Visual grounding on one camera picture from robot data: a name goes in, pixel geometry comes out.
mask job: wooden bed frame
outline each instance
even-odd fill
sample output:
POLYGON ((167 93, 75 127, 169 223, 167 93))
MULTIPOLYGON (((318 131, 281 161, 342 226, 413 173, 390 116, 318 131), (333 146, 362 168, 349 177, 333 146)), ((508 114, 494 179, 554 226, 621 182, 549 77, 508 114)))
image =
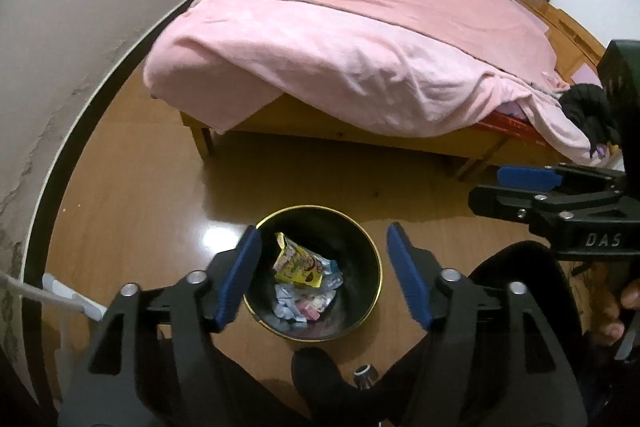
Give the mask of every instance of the wooden bed frame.
MULTIPOLYGON (((596 71, 605 49, 587 30, 547 1, 515 1, 548 26, 546 36, 558 56, 556 70, 565 81, 572 83, 572 74, 583 64, 596 71)), ((200 156, 207 158, 213 152, 209 127, 185 113, 180 115, 182 123, 191 129, 200 156)), ((529 123, 498 112, 475 125, 443 136, 390 137, 344 123, 283 94, 233 130, 342 140, 458 156, 466 158, 464 165, 456 172, 459 179, 479 172, 488 165, 542 166, 564 160, 529 123)))

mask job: hand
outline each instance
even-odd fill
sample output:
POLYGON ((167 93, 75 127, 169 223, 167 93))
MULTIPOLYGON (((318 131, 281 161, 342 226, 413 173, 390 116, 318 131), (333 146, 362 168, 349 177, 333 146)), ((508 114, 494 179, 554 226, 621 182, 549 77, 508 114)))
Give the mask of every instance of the hand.
POLYGON ((607 287, 609 268, 605 263, 593 263, 593 292, 591 293, 591 334, 597 344, 610 346, 625 334, 619 320, 620 306, 628 310, 640 310, 640 279, 627 286, 620 302, 607 287))

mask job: trash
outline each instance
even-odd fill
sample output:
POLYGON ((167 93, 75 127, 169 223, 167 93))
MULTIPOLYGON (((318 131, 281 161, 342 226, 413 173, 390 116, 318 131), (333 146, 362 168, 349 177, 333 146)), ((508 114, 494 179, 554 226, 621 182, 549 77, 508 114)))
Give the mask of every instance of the trash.
POLYGON ((277 233, 276 238, 282 250, 273 269, 276 279, 285 282, 274 286, 277 302, 273 313, 288 321, 316 321, 334 300, 336 290, 342 285, 342 272, 338 263, 300 247, 282 232, 277 233), (302 263, 305 263, 304 269, 300 267, 302 263))

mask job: gold rim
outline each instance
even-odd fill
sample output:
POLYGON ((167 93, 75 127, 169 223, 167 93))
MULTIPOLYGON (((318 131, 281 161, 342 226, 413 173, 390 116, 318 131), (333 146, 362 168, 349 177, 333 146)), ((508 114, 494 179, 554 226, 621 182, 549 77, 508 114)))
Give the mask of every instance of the gold rim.
POLYGON ((376 254, 376 260, 378 261, 378 272, 380 273, 380 281, 378 282, 378 291, 376 291, 376 297, 373 299, 373 302, 371 303, 371 306, 367 310, 367 313, 364 314, 364 317, 361 318, 357 322, 356 325, 354 325, 353 327, 347 329, 346 331, 343 331, 342 333, 340 333, 340 335, 337 335, 337 336, 332 337, 330 339, 294 339, 292 337, 289 337, 289 336, 285 335, 284 333, 281 333, 278 330, 275 330, 270 325, 268 325, 264 320, 262 320, 260 317, 258 317, 258 315, 254 312, 254 309, 251 308, 251 305, 249 304, 249 301, 246 299, 246 294, 242 296, 242 299, 244 299, 244 305, 247 307, 247 309, 251 313, 252 317, 258 322, 258 324, 260 324, 261 326, 267 328, 269 331, 271 331, 271 333, 275 333, 277 336, 282 337, 283 339, 287 339, 289 341, 295 341, 295 342, 304 342, 304 343, 318 343, 318 342, 325 342, 327 340, 339 339, 340 337, 343 337, 347 333, 350 333, 351 331, 353 331, 356 328, 360 327, 360 325, 362 325, 362 323, 365 320, 367 320, 367 318, 369 317, 369 315, 373 311, 373 308, 375 308, 376 304, 378 303, 378 298, 380 297, 380 292, 382 291, 382 277, 383 277, 382 259, 380 258, 380 252, 378 252, 378 247, 376 247, 376 244, 374 243, 373 239, 369 235, 369 232, 367 232, 365 229, 363 229, 363 227, 362 227, 362 225, 360 223, 358 223, 352 217, 347 216, 347 214, 344 214, 344 213, 340 212, 340 210, 335 210, 334 208, 329 208, 328 206, 322 206, 321 204, 297 204, 295 206, 288 206, 287 208, 281 208, 280 210, 276 210, 275 212, 269 214, 269 216, 267 216, 264 219, 262 219, 260 221, 260 223, 255 225, 255 228, 256 229, 260 229, 260 226, 262 226, 265 222, 267 222, 273 216, 277 216, 278 214, 281 214, 283 212, 287 212, 289 210, 296 210, 297 208, 320 208, 322 210, 328 210, 329 212, 333 212, 334 214, 338 214, 339 216, 345 217, 346 219, 351 221, 367 237, 367 240, 369 241, 369 244, 373 248, 373 252, 376 254))

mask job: gray wall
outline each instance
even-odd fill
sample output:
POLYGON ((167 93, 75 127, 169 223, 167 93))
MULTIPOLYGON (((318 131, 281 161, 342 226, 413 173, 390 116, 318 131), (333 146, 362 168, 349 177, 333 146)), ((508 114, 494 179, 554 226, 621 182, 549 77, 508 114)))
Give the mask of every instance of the gray wall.
MULTIPOLYGON (((183 0, 0 0, 0 269, 21 275, 45 176, 84 104, 149 28, 183 0)), ((0 340, 25 380, 19 303, 0 340)))

